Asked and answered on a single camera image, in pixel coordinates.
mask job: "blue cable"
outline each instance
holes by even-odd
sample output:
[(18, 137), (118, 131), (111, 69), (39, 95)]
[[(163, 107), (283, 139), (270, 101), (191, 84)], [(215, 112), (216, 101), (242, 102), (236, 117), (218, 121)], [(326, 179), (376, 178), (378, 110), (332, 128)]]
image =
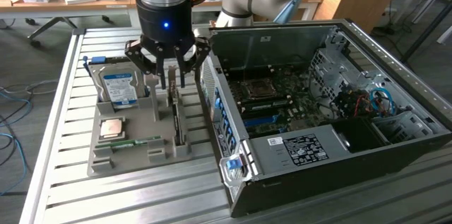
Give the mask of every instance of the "blue cable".
[(22, 150), (22, 145), (20, 145), (20, 142), (19, 140), (11, 135), (11, 134), (7, 134), (7, 133), (0, 133), (0, 136), (6, 136), (6, 137), (10, 137), (15, 140), (16, 142), (16, 146), (18, 146), (18, 149), (19, 149), (19, 153), (20, 153), (20, 157), (22, 157), (22, 164), (23, 164), (23, 174), (22, 174), (22, 178), (19, 179), (19, 181), (4, 191), (0, 193), (0, 196), (3, 196), (8, 191), (11, 191), (18, 185), (19, 183), (23, 182), (23, 180), (26, 179), (26, 175), (27, 175), (27, 166), (26, 166), (26, 156), (23, 154), (23, 150)]
[(375, 88), (371, 90), (371, 92), (368, 93), (368, 98), (371, 99), (371, 104), (375, 110), (379, 110), (379, 107), (376, 106), (374, 100), (374, 92), (384, 92), (388, 95), (388, 101), (390, 101), (390, 105), (391, 105), (391, 113), (392, 115), (395, 115), (396, 113), (396, 108), (395, 108), (395, 102), (394, 102), (394, 98), (391, 97), (390, 91), (386, 90), (384, 88)]
[(10, 99), (10, 100), (12, 100), (12, 101), (27, 102), (27, 104), (28, 104), (28, 108), (27, 108), (26, 113), (24, 113), (15, 121), (12, 121), (12, 122), (10, 122), (10, 123), (0, 124), (0, 127), (4, 127), (4, 126), (7, 126), (7, 125), (14, 124), (14, 123), (18, 122), (22, 118), (24, 118), (26, 115), (28, 115), (28, 113), (30, 113), (30, 111), (31, 111), (31, 102), (30, 102), (28, 100), (24, 100), (23, 98), (14, 98), (14, 97), (10, 97), (10, 96), (6, 95), (3, 92), (0, 92), (0, 95), (2, 95), (4, 98), (7, 98), (7, 99)]

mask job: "blue hard drive label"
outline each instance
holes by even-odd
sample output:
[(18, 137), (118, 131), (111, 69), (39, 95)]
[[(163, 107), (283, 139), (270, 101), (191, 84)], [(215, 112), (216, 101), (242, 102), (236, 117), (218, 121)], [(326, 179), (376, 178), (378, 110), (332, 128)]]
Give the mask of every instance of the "blue hard drive label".
[(136, 103), (136, 89), (131, 85), (134, 76), (131, 73), (112, 74), (104, 76), (104, 83), (111, 101), (116, 105), (131, 105)]
[(283, 143), (296, 166), (328, 159), (328, 154), (315, 134), (286, 139)]

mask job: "robotic arm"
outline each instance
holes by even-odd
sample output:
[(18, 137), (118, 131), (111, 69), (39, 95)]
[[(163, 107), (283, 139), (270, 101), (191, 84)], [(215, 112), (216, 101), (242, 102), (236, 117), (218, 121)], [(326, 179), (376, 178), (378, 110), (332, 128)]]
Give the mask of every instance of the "robotic arm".
[[(252, 24), (252, 14), (263, 15), (278, 23), (287, 23), (302, 0), (223, 0), (218, 26), (240, 26)], [(160, 76), (162, 88), (166, 89), (163, 62), (176, 58), (180, 68), (182, 87), (184, 75), (196, 70), (211, 51), (206, 38), (196, 38), (192, 32), (192, 6), (204, 0), (136, 0), (142, 25), (139, 40), (126, 44), (126, 56), (144, 74)], [(184, 55), (192, 48), (194, 56), (186, 60)], [(146, 58), (142, 49), (156, 58)]]

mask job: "metal table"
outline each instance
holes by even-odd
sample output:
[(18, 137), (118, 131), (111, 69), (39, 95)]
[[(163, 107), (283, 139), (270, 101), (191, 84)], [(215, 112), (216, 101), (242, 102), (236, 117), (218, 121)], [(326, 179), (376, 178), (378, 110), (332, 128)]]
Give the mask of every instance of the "metal table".
[[(98, 97), (80, 59), (122, 56), (126, 40), (139, 35), (132, 28), (75, 30), (20, 223), (440, 223), (452, 217), (452, 144), (398, 174), (239, 219), (230, 218), (214, 154), (88, 177)], [(187, 82), (190, 130), (199, 144), (210, 144), (194, 80)]]

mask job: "gray floor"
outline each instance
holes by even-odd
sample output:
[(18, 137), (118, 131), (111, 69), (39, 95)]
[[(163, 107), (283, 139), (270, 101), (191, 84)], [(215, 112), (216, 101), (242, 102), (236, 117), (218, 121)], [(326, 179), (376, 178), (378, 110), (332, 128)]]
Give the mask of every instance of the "gray floor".
[[(394, 0), (392, 7), (399, 7), (402, 2), (403, 0)], [(390, 36), (395, 41), (400, 39), (398, 46), (402, 52), (407, 51), (410, 45), (416, 40), (443, 7), (444, 2), (436, 2), (420, 23), (411, 27), (412, 33), (400, 31)], [(74, 19), (74, 22), (82, 28), (130, 26), (127, 16), (111, 16), (111, 19), (114, 25), (103, 22), (100, 17), (84, 17)], [(212, 18), (202, 15), (196, 21), (200, 21), (200, 19), (207, 21)], [(46, 21), (46, 19), (38, 20), (39, 23), (44, 23)], [(435, 40), (451, 25), (452, 16), (448, 16), (410, 61), (415, 72), (450, 101), (452, 101), (452, 81), (450, 80), (452, 77), (452, 69), (450, 69), (452, 65), (452, 59), (450, 58), (452, 53), (452, 40), (448, 41), (446, 45), (438, 44)], [(42, 80), (59, 78), (70, 42), (71, 28), (64, 23), (59, 23), (48, 32), (39, 36), (38, 40), (43, 42), (43, 48), (40, 49), (32, 48), (26, 38), (34, 29), (36, 29), (36, 26), (30, 26), (23, 20), (16, 20), (10, 30), (0, 30), (0, 47), (4, 51), (0, 58), (0, 86), (30, 84)], [(394, 54), (398, 54), (387, 38), (378, 37), (376, 39), (391, 49)], [(34, 109), (31, 114), (12, 126), (22, 141), (31, 166), (35, 165), (38, 158), (52, 100), (54, 94), (36, 96), (32, 100)], [(8, 101), (0, 97), (0, 114), (8, 115), (20, 104), (22, 103)], [(0, 127), (0, 132), (8, 131), (4, 127)], [(6, 155), (7, 152), (0, 151), (0, 159), (4, 159)], [(22, 162), (19, 154), (15, 153), (14, 158), (0, 167), (0, 191), (3, 191), (20, 176)], [(27, 175), (24, 182), (14, 191), (27, 191), (30, 180), (31, 174)], [(26, 196), (0, 197), (0, 223), (18, 223), (24, 200)]]

